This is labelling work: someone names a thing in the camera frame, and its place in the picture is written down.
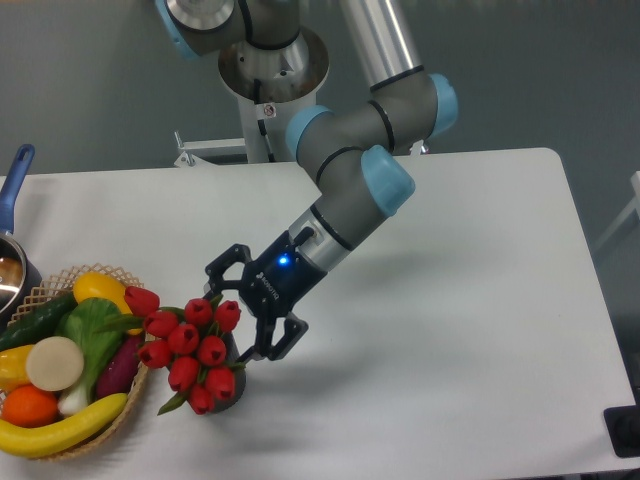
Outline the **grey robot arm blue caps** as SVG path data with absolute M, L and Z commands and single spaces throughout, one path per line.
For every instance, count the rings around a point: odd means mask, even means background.
M 455 91 L 424 70 L 395 1 L 341 5 L 371 93 L 344 115 L 316 102 L 328 53 L 301 23 L 297 2 L 160 1 L 156 8 L 184 56 L 217 54 L 241 119 L 241 139 L 186 143 L 182 154 L 291 161 L 319 190 L 261 255 L 236 244 L 206 269 L 207 295 L 234 290 L 255 318 L 255 341 L 240 361 L 282 359 L 307 331 L 295 304 L 413 194 L 396 155 L 455 123 Z

